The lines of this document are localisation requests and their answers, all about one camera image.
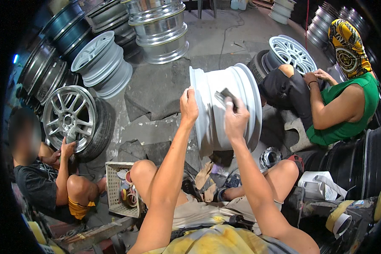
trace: green tank top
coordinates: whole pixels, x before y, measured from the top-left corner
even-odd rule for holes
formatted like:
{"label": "green tank top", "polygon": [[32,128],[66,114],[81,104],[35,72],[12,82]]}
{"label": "green tank top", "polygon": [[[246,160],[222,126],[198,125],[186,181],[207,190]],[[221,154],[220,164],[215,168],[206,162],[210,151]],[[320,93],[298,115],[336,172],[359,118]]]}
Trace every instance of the green tank top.
{"label": "green tank top", "polygon": [[310,126],[306,131],[306,135],[312,143],[330,145],[339,140],[351,138],[366,129],[377,109],[378,100],[380,98],[378,82],[370,72],[340,84],[330,86],[321,91],[320,94],[322,95],[323,103],[325,105],[329,104],[350,84],[359,84],[364,90],[365,105],[363,117],[355,123],[343,122],[325,130],[315,130],[313,125]]}

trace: tire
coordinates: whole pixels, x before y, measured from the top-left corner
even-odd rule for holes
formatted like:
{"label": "tire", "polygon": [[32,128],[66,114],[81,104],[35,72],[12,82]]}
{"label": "tire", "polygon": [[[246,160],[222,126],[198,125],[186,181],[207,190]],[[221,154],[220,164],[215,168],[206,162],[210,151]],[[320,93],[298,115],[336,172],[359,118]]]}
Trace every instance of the tire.
{"label": "tire", "polygon": [[81,162],[96,159],[106,148],[113,131],[109,105],[102,99],[97,97],[94,97],[94,99],[97,109],[95,134],[90,144],[77,154]]}
{"label": "tire", "polygon": [[260,51],[251,59],[251,61],[247,65],[247,67],[253,73],[255,81],[257,82],[257,84],[259,84],[267,75],[264,68],[262,67],[261,58],[268,52],[269,52],[269,50]]}

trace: white crate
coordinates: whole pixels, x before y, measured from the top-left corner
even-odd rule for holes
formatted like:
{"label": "white crate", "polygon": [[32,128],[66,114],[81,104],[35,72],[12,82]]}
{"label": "white crate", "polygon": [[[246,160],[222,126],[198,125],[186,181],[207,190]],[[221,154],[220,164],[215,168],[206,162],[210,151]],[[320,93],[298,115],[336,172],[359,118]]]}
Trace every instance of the white crate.
{"label": "white crate", "polygon": [[105,164],[107,178],[107,202],[109,204],[109,211],[124,216],[139,218],[140,214],[145,210],[145,204],[142,202],[137,190],[137,207],[127,207],[120,202],[119,198],[120,178],[117,176],[117,172],[123,169],[130,170],[134,163],[108,161]]}

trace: bracelet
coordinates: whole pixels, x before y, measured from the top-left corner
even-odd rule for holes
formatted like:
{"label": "bracelet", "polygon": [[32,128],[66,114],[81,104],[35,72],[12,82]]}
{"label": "bracelet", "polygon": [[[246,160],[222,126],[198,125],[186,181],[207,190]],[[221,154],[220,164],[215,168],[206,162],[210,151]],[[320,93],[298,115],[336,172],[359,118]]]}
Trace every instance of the bracelet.
{"label": "bracelet", "polygon": [[318,85],[319,85],[319,82],[317,82],[317,81],[310,81],[309,84],[308,84],[308,86],[310,86],[310,83],[312,83],[312,82],[316,82],[316,83],[318,83]]}

